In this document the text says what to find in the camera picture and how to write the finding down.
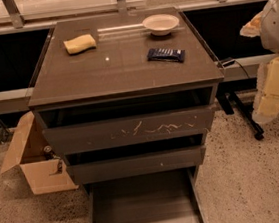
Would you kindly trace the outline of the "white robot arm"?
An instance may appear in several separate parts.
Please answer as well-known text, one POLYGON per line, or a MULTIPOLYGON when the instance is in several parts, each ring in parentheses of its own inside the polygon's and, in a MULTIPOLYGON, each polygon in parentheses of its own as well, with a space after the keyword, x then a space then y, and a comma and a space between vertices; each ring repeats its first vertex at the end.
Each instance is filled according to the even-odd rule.
POLYGON ((240 34, 260 37, 263 48, 276 54, 258 67, 258 91, 252 112, 256 123, 269 123, 279 115, 279 0, 268 0, 264 9, 240 29, 240 34))

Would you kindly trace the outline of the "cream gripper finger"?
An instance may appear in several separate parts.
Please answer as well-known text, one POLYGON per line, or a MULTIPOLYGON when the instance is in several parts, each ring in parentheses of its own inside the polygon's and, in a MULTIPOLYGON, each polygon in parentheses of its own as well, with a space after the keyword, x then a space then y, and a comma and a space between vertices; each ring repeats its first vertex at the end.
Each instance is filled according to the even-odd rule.
POLYGON ((261 30, 262 13, 258 12, 248 23, 246 23, 241 29, 239 34, 245 37, 259 37, 261 30))
POLYGON ((279 115, 279 56, 260 64, 256 87, 252 119, 259 124, 269 123, 279 115))

